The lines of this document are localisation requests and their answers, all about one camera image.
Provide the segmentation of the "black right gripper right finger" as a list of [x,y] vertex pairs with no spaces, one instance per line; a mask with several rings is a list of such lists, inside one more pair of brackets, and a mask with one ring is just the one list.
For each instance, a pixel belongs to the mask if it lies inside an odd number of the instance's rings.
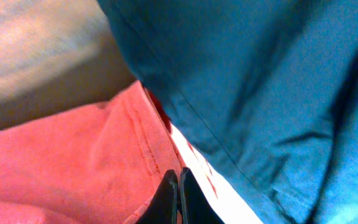
[[179,189],[183,224],[224,224],[187,167],[181,171]]

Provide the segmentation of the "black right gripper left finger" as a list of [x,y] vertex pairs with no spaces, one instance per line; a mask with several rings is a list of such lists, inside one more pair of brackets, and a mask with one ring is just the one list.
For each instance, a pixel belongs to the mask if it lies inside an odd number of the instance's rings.
[[167,170],[143,215],[136,224],[176,224],[178,179],[174,170]]

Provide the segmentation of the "orange soccer t-shirt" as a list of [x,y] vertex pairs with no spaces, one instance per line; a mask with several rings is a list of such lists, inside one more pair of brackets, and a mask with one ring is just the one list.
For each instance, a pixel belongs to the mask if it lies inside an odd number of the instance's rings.
[[135,82],[108,102],[0,131],[0,223],[128,223],[184,163]]

